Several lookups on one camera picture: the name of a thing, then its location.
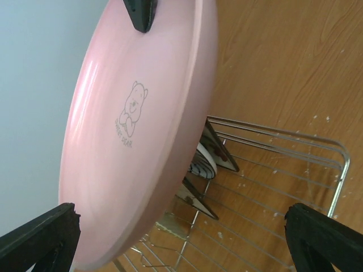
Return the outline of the square floral plate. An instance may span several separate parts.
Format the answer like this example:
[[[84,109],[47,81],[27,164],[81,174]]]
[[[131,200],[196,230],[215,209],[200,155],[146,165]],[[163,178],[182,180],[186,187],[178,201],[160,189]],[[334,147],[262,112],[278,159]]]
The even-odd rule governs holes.
[[[240,169],[236,161],[222,143],[208,120],[205,122],[200,142],[207,149],[218,166],[234,172],[239,172]]]

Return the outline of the pink round plate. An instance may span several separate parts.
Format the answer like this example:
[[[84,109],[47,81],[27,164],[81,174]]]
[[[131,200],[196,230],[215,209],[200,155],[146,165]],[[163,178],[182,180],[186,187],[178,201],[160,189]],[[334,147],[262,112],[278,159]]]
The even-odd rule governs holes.
[[[98,269],[150,231],[204,129],[218,56],[215,1],[159,1],[147,33],[109,1],[67,120],[58,199],[80,215],[76,269]]]

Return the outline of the square dark rimmed plate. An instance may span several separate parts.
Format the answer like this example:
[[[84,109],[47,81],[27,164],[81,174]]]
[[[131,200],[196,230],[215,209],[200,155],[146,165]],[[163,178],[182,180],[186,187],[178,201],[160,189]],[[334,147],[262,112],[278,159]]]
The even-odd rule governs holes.
[[[183,178],[181,186],[176,192],[176,196],[197,211],[202,212],[203,214],[214,220],[219,220],[219,216],[205,202],[206,191],[209,189],[209,185],[210,180],[207,180],[204,191],[200,192],[198,188],[194,186],[192,181],[187,176],[185,176],[185,178]]]

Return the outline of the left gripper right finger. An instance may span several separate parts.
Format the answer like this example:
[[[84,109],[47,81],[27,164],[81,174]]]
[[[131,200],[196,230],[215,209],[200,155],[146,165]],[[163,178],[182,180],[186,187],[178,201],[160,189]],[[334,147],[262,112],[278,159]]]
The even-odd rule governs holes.
[[[285,214],[285,237],[297,271],[362,271],[362,234],[302,204]]]

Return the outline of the round striped white plate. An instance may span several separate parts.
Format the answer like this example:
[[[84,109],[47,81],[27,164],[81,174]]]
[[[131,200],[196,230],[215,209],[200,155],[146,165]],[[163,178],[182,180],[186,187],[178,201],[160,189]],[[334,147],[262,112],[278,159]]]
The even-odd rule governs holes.
[[[207,180],[214,179],[217,165],[209,151],[199,142],[188,172]]]

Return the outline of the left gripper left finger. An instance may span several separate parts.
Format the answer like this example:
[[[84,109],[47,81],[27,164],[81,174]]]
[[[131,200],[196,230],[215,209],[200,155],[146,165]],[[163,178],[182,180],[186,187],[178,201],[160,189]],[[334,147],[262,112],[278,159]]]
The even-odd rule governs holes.
[[[69,271],[81,234],[75,204],[62,203],[1,237],[1,271]]]

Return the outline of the wire metal dish rack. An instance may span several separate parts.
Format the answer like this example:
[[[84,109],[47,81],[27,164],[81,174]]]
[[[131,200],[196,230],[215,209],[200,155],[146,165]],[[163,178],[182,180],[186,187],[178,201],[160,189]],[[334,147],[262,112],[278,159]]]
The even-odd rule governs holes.
[[[285,213],[303,203],[333,217],[351,158],[338,141],[222,117],[208,121],[239,172],[218,166],[205,202],[214,220],[178,197],[116,271],[294,271]]]

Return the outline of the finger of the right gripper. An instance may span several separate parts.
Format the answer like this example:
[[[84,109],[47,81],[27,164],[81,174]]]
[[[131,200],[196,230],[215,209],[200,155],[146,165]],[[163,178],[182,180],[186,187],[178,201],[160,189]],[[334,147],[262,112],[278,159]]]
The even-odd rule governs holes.
[[[153,24],[158,0],[123,0],[135,30],[148,33]]]

